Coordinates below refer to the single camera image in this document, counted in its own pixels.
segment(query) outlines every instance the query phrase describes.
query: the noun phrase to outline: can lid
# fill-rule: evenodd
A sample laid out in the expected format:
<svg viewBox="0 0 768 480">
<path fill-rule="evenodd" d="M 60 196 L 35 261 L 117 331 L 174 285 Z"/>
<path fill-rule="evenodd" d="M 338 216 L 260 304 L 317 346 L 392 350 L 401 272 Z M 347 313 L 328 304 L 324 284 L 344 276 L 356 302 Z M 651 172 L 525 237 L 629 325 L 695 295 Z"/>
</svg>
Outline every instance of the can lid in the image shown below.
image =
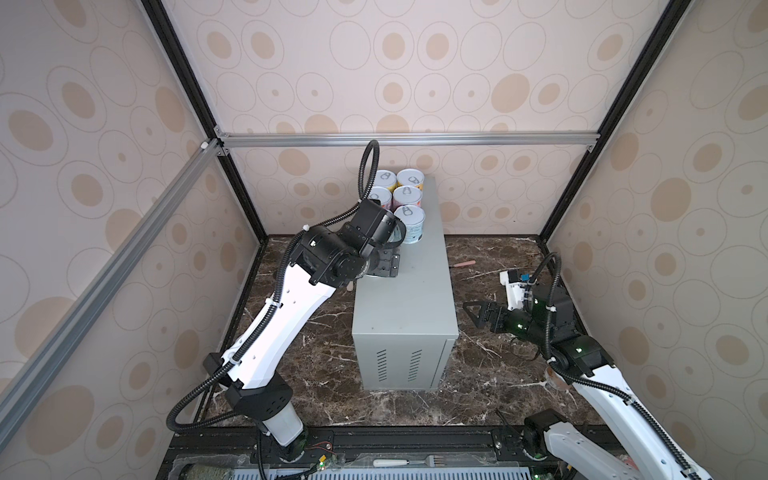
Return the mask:
<svg viewBox="0 0 768 480">
<path fill-rule="evenodd" d="M 368 194 L 368 198 L 378 200 L 383 205 L 392 199 L 392 193 L 384 187 L 374 187 L 371 189 L 371 193 Z"/>
<path fill-rule="evenodd" d="M 401 204 L 416 203 L 421 200 L 422 191 L 419 190 L 418 187 L 403 185 L 402 187 L 397 187 L 395 191 L 392 192 L 392 198 Z"/>
<path fill-rule="evenodd" d="M 397 182 L 397 176 L 395 172 L 389 170 L 377 170 L 376 178 L 373 179 L 373 184 L 380 187 L 390 187 Z"/>
<path fill-rule="evenodd" d="M 424 174 L 415 168 L 405 168 L 397 173 L 401 185 L 419 185 L 424 183 Z"/>
<path fill-rule="evenodd" d="M 395 216 L 398 217 L 405 225 L 418 225 L 423 222 L 426 215 L 421 207 L 416 205 L 403 205 L 395 210 Z"/>
</svg>

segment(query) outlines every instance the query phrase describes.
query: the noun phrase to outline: patterned wall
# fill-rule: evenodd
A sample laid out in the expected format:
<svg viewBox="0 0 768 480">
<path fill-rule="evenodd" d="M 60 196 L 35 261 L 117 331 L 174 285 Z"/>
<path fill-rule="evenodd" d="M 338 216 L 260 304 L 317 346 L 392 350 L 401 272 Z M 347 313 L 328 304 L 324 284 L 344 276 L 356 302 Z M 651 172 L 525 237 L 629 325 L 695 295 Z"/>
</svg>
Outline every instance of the patterned wall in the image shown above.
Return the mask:
<svg viewBox="0 0 768 480">
<path fill-rule="evenodd" d="M 0 390 L 200 145 L 128 0 L 0 15 Z"/>
<path fill-rule="evenodd" d="M 357 201 L 362 148 L 233 152 L 269 233 L 295 233 Z M 541 231 L 584 152 L 584 145 L 383 147 L 379 168 L 435 177 L 446 233 L 530 234 Z"/>
<path fill-rule="evenodd" d="M 166 0 L 225 131 L 587 130 L 664 0 Z"/>
<path fill-rule="evenodd" d="M 700 3 L 551 241 L 590 331 L 716 479 L 768 472 L 768 1 Z"/>
<path fill-rule="evenodd" d="M 165 415 L 206 378 L 255 255 L 236 201 L 214 161 L 0 454 L 0 480 L 154 479 Z"/>
</svg>

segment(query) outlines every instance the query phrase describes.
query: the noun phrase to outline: vent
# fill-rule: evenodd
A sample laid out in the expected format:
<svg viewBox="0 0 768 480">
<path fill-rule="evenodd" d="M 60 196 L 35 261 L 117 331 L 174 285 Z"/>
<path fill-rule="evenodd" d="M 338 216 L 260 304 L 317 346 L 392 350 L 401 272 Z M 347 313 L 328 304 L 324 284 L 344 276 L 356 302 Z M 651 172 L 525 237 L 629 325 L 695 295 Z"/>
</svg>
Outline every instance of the vent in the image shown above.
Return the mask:
<svg viewBox="0 0 768 480">
<path fill-rule="evenodd" d="M 386 380 L 386 349 L 376 352 L 376 375 L 380 382 Z"/>
<path fill-rule="evenodd" d="M 411 353 L 411 362 L 408 364 L 408 381 L 412 382 L 419 376 L 419 364 L 422 361 L 422 351 L 416 350 Z"/>
<path fill-rule="evenodd" d="M 293 468 L 270 469 L 268 480 L 280 475 L 299 473 Z M 342 468 L 334 472 L 324 471 L 312 475 L 312 480 L 532 480 L 528 467 L 406 467 L 388 468 L 371 472 L 370 468 Z M 256 468 L 238 468 L 233 480 L 260 480 Z"/>
</svg>

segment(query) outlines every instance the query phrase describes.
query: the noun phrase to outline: metal box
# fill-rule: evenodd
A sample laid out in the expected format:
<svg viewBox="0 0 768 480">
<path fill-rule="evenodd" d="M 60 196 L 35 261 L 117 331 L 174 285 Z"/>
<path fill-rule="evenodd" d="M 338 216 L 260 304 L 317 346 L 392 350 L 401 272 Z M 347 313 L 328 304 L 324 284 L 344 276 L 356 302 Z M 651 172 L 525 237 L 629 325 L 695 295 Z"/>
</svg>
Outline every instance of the metal box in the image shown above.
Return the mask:
<svg viewBox="0 0 768 480">
<path fill-rule="evenodd" d="M 423 238 L 400 247 L 398 276 L 357 281 L 352 336 L 366 390 L 437 389 L 458 337 L 435 179 L 424 182 Z"/>
</svg>

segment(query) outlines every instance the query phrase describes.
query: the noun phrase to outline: wall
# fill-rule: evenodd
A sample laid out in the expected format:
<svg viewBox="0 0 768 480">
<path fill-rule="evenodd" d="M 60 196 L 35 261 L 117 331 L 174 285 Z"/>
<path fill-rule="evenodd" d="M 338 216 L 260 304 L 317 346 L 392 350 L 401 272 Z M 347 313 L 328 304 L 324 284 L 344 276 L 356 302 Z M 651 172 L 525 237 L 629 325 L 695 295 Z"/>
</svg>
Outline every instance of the wall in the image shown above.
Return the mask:
<svg viewBox="0 0 768 480">
<path fill-rule="evenodd" d="M 0 389 L 202 138 L 133 2 L 4 3 Z M 164 416 L 203 378 L 255 242 L 214 161 L 0 454 L 0 478 L 154 478 Z"/>
<path fill-rule="evenodd" d="M 595 130 L 666 1 L 167 0 L 165 5 L 223 130 L 319 133 Z M 439 181 L 481 182 L 490 189 L 482 198 L 441 190 L 446 207 L 464 212 L 479 202 L 483 209 L 467 221 L 446 216 L 446 230 L 538 233 L 541 222 L 499 224 L 485 213 L 510 201 L 502 184 L 522 175 L 511 164 L 523 147 L 494 153 L 495 184 L 487 178 L 494 172 L 446 167 L 455 161 L 479 163 L 491 148 L 433 149 L 428 170 Z M 268 150 L 279 160 L 277 151 Z M 323 179 L 345 186 L 353 179 L 342 166 L 351 150 L 296 154 L 311 164 L 308 172 L 297 171 L 311 176 L 311 191 L 320 190 L 311 202 L 315 208 L 325 208 L 326 200 L 348 204 L 356 198 L 324 197 L 318 188 Z M 414 164 L 416 150 L 388 150 L 388 160 Z M 555 148 L 532 150 L 541 160 Z M 576 157 L 576 150 L 568 154 Z M 517 183 L 515 189 L 537 199 L 528 202 L 546 218 L 558 199 L 553 192 L 567 174 L 552 179 L 553 186 L 551 175 L 540 174 L 532 160 L 525 185 Z M 303 174 L 242 173 L 254 186 L 268 177 L 264 183 L 281 192 L 255 197 L 267 231 L 294 233 L 303 220 L 294 217 L 281 226 L 286 222 L 275 220 L 273 210 L 293 211 L 310 200 L 285 194 L 292 191 L 290 182 L 307 181 L 296 178 Z M 524 199 L 513 210 L 525 208 Z"/>
<path fill-rule="evenodd" d="M 550 242 L 591 333 L 715 478 L 768 471 L 768 2 L 685 19 Z"/>
<path fill-rule="evenodd" d="M 203 138 L 127 0 L 0 15 L 0 390 Z"/>
<path fill-rule="evenodd" d="M 538 233 L 584 156 L 584 145 L 383 147 L 379 168 L 435 177 L 446 233 Z M 358 199 L 362 148 L 235 149 L 259 218 L 270 233 L 295 233 Z"/>
<path fill-rule="evenodd" d="M 255 255 L 236 202 L 213 160 L 0 454 L 0 480 L 155 478 L 165 415 L 207 378 Z"/>
</svg>

